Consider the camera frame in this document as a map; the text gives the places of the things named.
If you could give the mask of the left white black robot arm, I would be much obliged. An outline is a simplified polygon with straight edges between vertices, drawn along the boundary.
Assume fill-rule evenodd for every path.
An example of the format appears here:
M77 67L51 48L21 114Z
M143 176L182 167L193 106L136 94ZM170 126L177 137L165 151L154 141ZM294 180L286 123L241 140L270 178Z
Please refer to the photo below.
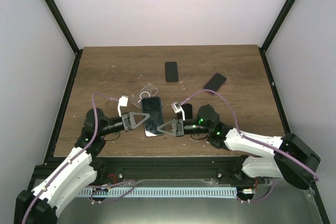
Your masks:
M38 186L17 196L14 223L57 223L83 189L106 180L106 165L97 157L106 144L104 137L134 130L149 117L147 113L128 112L108 118L100 108L90 109L68 156Z

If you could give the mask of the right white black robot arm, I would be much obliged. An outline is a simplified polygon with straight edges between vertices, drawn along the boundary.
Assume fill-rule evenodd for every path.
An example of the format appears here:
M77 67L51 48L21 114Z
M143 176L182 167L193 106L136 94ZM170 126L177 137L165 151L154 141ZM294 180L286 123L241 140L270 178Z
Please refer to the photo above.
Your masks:
M251 178L280 178L292 186L306 190L317 180L320 157L297 135L263 136L239 130L220 121L211 105L199 108L196 119L172 119L157 130L180 137L207 134L216 149L248 153L242 165L233 170L233 177L244 184Z

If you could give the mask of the blue phone black screen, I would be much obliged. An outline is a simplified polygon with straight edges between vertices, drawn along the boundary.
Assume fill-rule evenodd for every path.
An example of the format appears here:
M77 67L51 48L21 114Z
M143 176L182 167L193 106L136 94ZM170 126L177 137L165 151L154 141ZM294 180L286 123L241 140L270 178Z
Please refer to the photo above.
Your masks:
M161 99L158 96L143 98L141 100L142 112L149 114L149 118L143 123L146 137L163 135L158 131L158 126L164 123Z

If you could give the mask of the pink phone black screen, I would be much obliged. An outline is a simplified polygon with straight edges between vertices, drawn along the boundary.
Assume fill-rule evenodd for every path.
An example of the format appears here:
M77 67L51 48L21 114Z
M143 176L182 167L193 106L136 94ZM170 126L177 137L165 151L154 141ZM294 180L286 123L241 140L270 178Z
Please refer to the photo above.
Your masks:
M227 78L224 75L215 73L206 85L204 85L203 89L210 95L215 95L214 92L217 92L226 80Z

